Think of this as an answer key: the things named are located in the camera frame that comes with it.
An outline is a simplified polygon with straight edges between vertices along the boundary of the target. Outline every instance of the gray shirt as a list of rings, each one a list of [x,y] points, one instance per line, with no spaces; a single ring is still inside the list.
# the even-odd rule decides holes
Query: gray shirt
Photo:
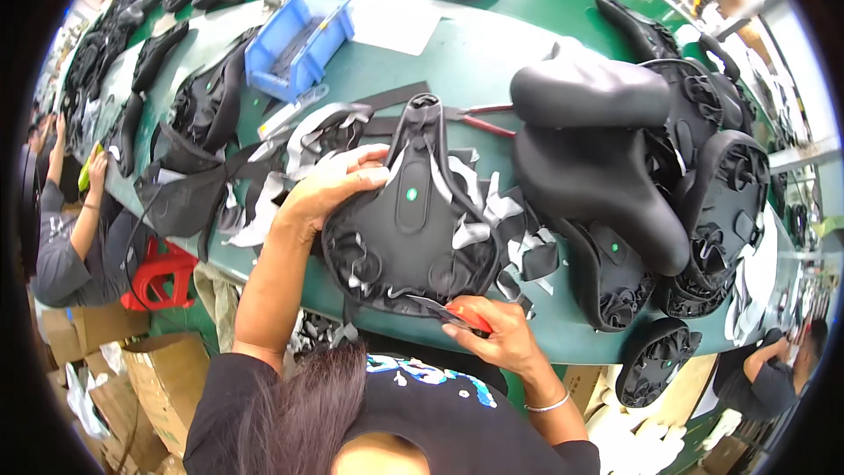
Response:
[[[41,238],[36,276],[29,282],[36,299],[46,306],[64,308],[81,304],[103,304],[102,232],[91,244],[87,260],[70,244],[77,217],[62,213],[64,198],[58,186],[48,180],[41,192]]]

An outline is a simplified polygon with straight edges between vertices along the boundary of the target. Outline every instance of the woman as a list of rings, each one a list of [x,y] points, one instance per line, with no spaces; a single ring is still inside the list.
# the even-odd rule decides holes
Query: woman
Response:
[[[59,189],[64,164],[64,115],[56,120],[47,181],[40,196],[37,274],[29,282],[39,303],[64,308],[98,306],[120,300],[144,253],[146,227],[106,194],[106,153],[92,148],[90,189],[79,216],[63,212]]]
[[[279,209],[240,299],[232,353],[211,360],[187,437],[187,471],[597,474],[580,412],[512,304],[457,298],[493,333],[443,331],[522,379],[533,428],[484,378],[414,354],[366,354],[361,343],[312,357],[282,379],[314,236],[340,202],[385,184],[387,150],[362,146],[319,164]]]

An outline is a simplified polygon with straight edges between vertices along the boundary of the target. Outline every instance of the blue plastic bin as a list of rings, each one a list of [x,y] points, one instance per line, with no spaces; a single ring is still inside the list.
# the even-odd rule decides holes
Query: blue plastic bin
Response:
[[[350,0],[288,0],[249,43],[246,52],[247,84],[274,98],[293,102],[325,76],[325,65],[337,48],[354,36],[349,18]],[[271,70],[285,48],[312,19],[325,17],[290,62],[290,75]]]

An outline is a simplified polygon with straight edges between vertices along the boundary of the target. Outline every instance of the black t-shirt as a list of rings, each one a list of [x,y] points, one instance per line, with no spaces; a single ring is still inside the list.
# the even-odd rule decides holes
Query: black t-shirt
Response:
[[[597,475],[595,444],[553,448],[510,402],[473,376],[417,360],[367,356],[364,402],[343,442],[370,432],[406,438],[439,473]],[[185,450],[188,473],[237,473],[237,429],[261,376],[275,376],[243,354],[211,359]]]
[[[762,364],[756,380],[744,375],[744,360],[756,350],[747,346],[722,354],[713,385],[718,399],[748,420],[764,421],[797,403],[794,370],[776,358]]]

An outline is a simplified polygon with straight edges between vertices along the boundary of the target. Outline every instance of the dark hair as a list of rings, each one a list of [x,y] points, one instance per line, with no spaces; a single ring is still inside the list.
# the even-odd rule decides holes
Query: dark hair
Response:
[[[820,361],[820,357],[824,353],[826,339],[828,336],[829,327],[826,326],[826,322],[821,319],[812,320],[812,323],[808,326],[808,332],[806,334],[806,339],[812,346],[812,369],[815,369]]]
[[[311,356],[288,380],[260,378],[238,431],[239,472],[328,475],[365,377],[366,350],[353,343]]]

